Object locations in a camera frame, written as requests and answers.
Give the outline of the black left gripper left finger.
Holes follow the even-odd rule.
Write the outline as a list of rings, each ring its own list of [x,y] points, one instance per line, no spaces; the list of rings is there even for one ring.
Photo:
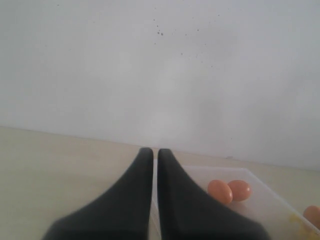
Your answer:
[[[45,240],[147,240],[153,190],[153,151],[143,147],[102,195],[56,220]]]

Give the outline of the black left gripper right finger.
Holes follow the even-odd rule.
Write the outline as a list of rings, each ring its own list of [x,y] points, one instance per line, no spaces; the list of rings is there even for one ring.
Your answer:
[[[157,158],[157,201],[163,240],[270,239],[260,223],[209,196],[170,149],[161,148]]]

